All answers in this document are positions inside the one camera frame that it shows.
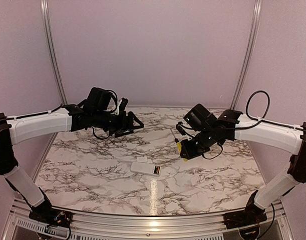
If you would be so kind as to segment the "yellow handled screwdriver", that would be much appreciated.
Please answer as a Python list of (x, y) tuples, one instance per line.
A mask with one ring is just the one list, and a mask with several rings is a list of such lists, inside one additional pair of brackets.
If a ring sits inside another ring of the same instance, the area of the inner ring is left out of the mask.
[(179, 152), (179, 154), (181, 154), (181, 143), (180, 143), (180, 141), (178, 140), (178, 138), (175, 136), (173, 130), (171, 129), (170, 131), (171, 131), (171, 133), (172, 133), (172, 135), (173, 135), (173, 137), (174, 137), (174, 141), (175, 141), (176, 146), (177, 146), (177, 148), (178, 148), (178, 152)]

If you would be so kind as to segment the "white battery cover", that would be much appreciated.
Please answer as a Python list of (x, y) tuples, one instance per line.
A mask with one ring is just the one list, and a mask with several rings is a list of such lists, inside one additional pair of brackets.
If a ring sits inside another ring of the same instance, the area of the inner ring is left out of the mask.
[(139, 162), (139, 163), (147, 163), (148, 159), (147, 159), (146, 156), (140, 156), (140, 157), (137, 157), (137, 162)]

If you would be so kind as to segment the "white remote control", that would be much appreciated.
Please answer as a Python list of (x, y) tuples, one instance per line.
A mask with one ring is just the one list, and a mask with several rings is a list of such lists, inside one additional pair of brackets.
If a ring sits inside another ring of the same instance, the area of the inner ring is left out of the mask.
[(159, 175), (154, 175), (154, 167), (158, 165), (154, 165), (152, 163), (140, 163), (140, 162), (133, 162), (130, 166), (130, 171), (137, 174), (149, 175), (153, 177), (158, 177)]

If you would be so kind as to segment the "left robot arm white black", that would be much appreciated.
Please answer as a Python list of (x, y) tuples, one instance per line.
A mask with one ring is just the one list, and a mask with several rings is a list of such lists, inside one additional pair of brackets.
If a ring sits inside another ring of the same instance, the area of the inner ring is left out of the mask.
[(46, 195), (19, 167), (13, 146), (36, 137), (75, 132), (82, 129), (102, 129), (109, 137), (122, 137), (142, 129), (143, 123), (133, 112), (126, 112), (126, 98), (113, 90), (91, 88), (79, 104), (61, 105), (56, 109), (20, 116), (0, 113), (0, 175), (19, 192), (31, 210), (44, 222), (56, 218), (56, 212)]

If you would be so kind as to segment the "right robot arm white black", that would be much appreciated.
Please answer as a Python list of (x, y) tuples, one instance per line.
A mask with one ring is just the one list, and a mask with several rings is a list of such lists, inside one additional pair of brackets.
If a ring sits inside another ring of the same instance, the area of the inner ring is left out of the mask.
[(216, 117), (199, 103), (184, 116), (184, 120), (197, 132), (191, 139), (181, 141), (180, 156), (184, 159), (203, 156), (211, 146), (221, 146), (226, 140), (260, 143), (291, 154), (289, 166), (249, 198), (240, 214), (245, 224), (253, 223), (272, 202), (296, 185), (306, 183), (306, 122), (286, 125), (251, 118), (229, 109)]

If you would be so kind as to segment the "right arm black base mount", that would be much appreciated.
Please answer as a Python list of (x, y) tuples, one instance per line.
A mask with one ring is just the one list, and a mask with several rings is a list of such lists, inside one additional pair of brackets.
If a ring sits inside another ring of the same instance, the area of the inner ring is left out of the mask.
[(264, 222), (267, 220), (267, 216), (265, 212), (261, 211), (257, 213), (254, 211), (239, 210), (225, 213), (223, 219), (227, 229), (234, 229)]

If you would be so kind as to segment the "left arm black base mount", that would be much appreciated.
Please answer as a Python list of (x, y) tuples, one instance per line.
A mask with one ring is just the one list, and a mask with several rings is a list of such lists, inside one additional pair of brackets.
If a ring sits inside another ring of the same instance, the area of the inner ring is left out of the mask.
[(31, 211), (29, 214), (29, 218), (32, 220), (36, 220), (42, 223), (45, 223), (49, 226), (59, 226), (67, 228), (71, 224), (73, 213), (67, 210), (59, 210), (59, 209), (50, 209), (50, 211), (46, 211), (44, 213), (37, 213), (35, 211)]

